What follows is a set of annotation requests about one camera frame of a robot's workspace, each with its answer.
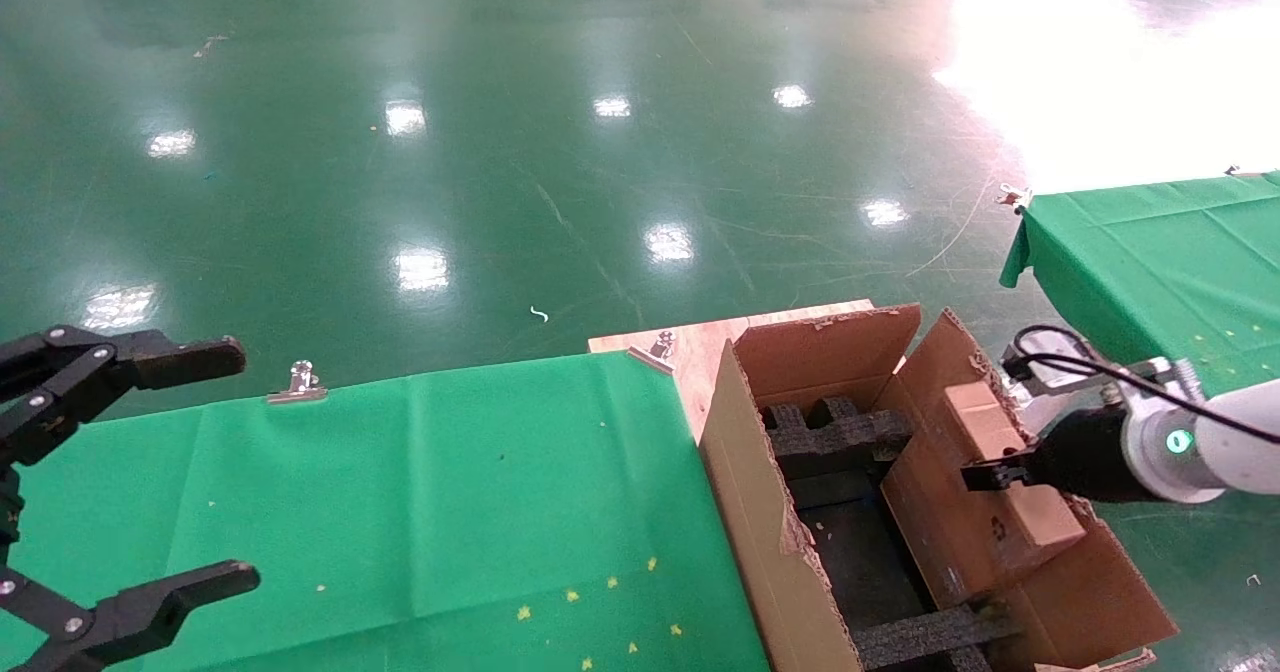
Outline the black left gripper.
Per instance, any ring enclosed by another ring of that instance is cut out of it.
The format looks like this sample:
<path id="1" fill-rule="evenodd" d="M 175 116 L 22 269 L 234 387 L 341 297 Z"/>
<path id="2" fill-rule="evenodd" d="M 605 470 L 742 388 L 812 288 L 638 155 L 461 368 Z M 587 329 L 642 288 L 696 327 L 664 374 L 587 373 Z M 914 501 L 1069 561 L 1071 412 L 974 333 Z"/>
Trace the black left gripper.
<path id="1" fill-rule="evenodd" d="M 1 348 L 1 462 L 35 466 L 129 390 L 224 379 L 247 365 L 239 340 L 175 343 L 159 330 L 102 335 L 51 326 Z M 20 539 L 20 475 L 1 470 L 1 544 Z M 247 562 L 220 562 L 128 588 L 82 607 L 3 567 L 1 607 L 46 635 L 14 671 L 104 671 L 170 646 L 204 605 L 251 593 L 261 577 Z"/>

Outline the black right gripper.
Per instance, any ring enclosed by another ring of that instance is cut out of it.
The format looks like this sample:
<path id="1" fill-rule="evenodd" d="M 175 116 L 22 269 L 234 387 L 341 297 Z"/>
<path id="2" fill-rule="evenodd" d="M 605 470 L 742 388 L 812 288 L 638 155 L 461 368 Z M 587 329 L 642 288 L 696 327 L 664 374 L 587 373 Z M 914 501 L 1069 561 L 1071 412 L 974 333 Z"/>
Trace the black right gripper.
<path id="1" fill-rule="evenodd" d="M 974 493 L 1047 485 L 1091 502 L 1134 503 L 1137 477 L 1123 449 L 1126 417 L 1120 406 L 1075 410 L 1043 433 L 1036 449 L 964 466 L 963 481 Z"/>

